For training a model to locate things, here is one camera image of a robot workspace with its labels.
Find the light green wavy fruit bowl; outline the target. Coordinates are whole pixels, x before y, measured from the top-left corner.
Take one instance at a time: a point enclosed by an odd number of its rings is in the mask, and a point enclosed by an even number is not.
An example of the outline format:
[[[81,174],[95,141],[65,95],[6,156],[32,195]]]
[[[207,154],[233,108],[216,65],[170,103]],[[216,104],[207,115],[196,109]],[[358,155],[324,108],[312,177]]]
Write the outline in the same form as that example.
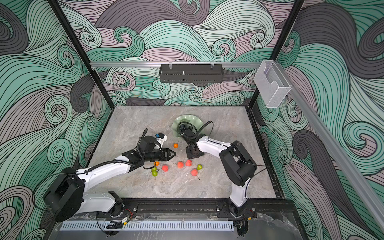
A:
[[[186,124],[188,127],[194,126],[195,132],[203,126],[202,120],[199,119],[197,116],[189,115],[189,114],[179,116],[173,121],[172,126],[171,126],[174,137],[176,137],[176,138],[181,137],[179,130],[180,130],[180,126],[182,124]]]

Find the dark fake grape bunch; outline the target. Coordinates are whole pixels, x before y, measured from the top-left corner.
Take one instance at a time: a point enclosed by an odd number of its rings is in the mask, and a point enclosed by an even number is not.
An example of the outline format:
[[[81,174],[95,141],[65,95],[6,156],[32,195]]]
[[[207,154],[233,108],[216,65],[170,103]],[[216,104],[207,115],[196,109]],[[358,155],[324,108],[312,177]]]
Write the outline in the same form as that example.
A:
[[[180,135],[186,135],[192,137],[196,134],[197,129],[189,122],[181,121],[177,125],[177,131]]]

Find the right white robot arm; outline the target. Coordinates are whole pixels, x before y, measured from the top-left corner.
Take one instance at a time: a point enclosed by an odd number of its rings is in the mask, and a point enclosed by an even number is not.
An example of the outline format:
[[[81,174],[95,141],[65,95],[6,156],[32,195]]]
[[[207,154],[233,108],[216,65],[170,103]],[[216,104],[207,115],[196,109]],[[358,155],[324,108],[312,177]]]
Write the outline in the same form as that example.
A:
[[[239,215],[248,201],[246,197],[248,184],[258,168],[244,145],[239,141],[220,142],[205,135],[196,138],[184,136],[183,139],[187,143],[186,153],[189,159],[210,154],[221,160],[227,177],[232,182],[229,205],[233,214]]]

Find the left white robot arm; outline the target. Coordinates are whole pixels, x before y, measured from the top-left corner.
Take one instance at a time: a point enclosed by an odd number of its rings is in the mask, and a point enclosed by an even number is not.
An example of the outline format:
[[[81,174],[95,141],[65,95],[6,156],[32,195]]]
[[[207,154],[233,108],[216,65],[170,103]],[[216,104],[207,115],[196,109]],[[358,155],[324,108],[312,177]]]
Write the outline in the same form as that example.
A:
[[[103,162],[91,168],[74,170],[66,168],[43,194],[43,201],[56,222],[64,222],[76,214],[102,212],[119,216],[123,200],[113,191],[90,194],[88,191],[119,175],[130,173],[142,167],[145,162],[168,162],[176,153],[168,148],[144,153],[141,159],[137,150],[122,153],[112,161]]]

